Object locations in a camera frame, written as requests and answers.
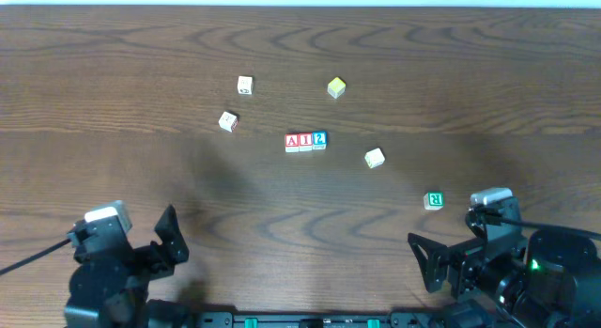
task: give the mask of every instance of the green clip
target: green clip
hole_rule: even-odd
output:
[[[368,320],[367,328],[379,328],[379,320],[376,320],[376,319]]]
[[[244,328],[256,328],[259,325],[259,320],[257,319],[246,319],[244,320]]]

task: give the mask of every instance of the wood grain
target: wood grain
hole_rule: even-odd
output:
[[[425,292],[406,237],[469,238],[472,192],[508,186],[529,220],[601,231],[599,41],[597,10],[4,7],[0,266],[114,199],[147,244],[173,203],[191,259],[152,297],[449,303]],[[232,134],[223,110],[240,115]],[[285,133],[313,130],[327,150],[284,153]],[[374,147],[387,160],[370,170]],[[430,189],[443,210],[423,210]],[[0,278],[0,326],[64,324],[71,256]]]

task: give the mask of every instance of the toy block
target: toy block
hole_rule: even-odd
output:
[[[424,195],[424,208],[429,211],[439,210],[444,207],[442,192],[428,192]]]
[[[342,79],[335,77],[334,80],[330,81],[328,84],[328,93],[330,93],[330,95],[335,99],[338,99],[338,97],[345,93],[346,88],[347,84],[345,84]]]
[[[325,132],[313,132],[313,150],[326,149],[328,136]]]
[[[285,135],[285,151],[288,153],[298,152],[299,148],[299,135],[298,134],[286,134]]]
[[[386,159],[380,148],[370,150],[365,154],[365,161],[367,161],[369,168],[378,167],[379,165],[384,164],[384,160]]]
[[[299,134],[299,151],[313,150],[313,134],[312,133],[301,133]]]
[[[238,117],[229,112],[223,112],[219,118],[219,126],[228,132],[233,132],[237,125]]]
[[[238,93],[253,94],[253,77],[238,77]]]

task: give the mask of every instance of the cable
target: cable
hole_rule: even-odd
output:
[[[4,274],[6,274],[6,273],[8,273],[8,272],[12,272],[12,271],[16,270],[17,268],[21,268],[22,266],[26,265],[27,263],[29,263],[29,262],[33,262],[33,261],[37,260],[38,258],[42,258],[42,257],[44,257],[44,256],[47,256],[47,255],[49,255],[50,253],[52,253],[53,251],[55,251],[56,249],[58,249],[58,248],[60,248],[60,247],[64,246],[65,244],[67,244],[67,243],[69,243],[69,242],[71,242],[71,240],[69,240],[69,239],[65,239],[65,240],[63,240],[62,242],[59,242],[59,243],[55,244],[54,246],[51,246],[51,247],[49,247],[49,248],[46,248],[46,249],[44,249],[43,251],[41,251],[41,252],[39,252],[39,253],[37,253],[37,254],[35,254],[35,255],[32,255],[32,256],[31,256],[31,257],[29,257],[29,258],[23,259],[23,260],[21,260],[21,261],[19,261],[19,262],[15,263],[15,264],[13,264],[13,265],[10,265],[10,266],[8,266],[8,267],[6,267],[6,268],[4,268],[4,269],[0,270],[0,276],[2,276],[2,275],[4,275]]]
[[[583,229],[575,229],[575,228],[570,228],[570,227],[566,227],[566,226],[545,225],[545,224],[526,222],[526,221],[516,221],[516,220],[510,220],[510,219],[503,219],[503,218],[499,218],[497,216],[491,216],[491,215],[487,215],[485,218],[486,218],[487,222],[494,221],[497,223],[502,222],[507,225],[522,226],[525,228],[551,230],[551,231],[557,231],[557,232],[571,234],[571,235],[578,235],[581,237],[601,241],[601,234],[591,232],[588,230],[583,230]]]

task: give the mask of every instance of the green block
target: green block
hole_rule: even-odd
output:
[[[259,325],[259,320],[257,319],[246,319],[244,320],[244,328],[256,328]]]
[[[379,320],[376,320],[376,319],[368,320],[367,328],[379,328]]]
[[[428,192],[424,195],[424,207],[427,210],[439,210],[444,207],[444,195],[442,192]]]

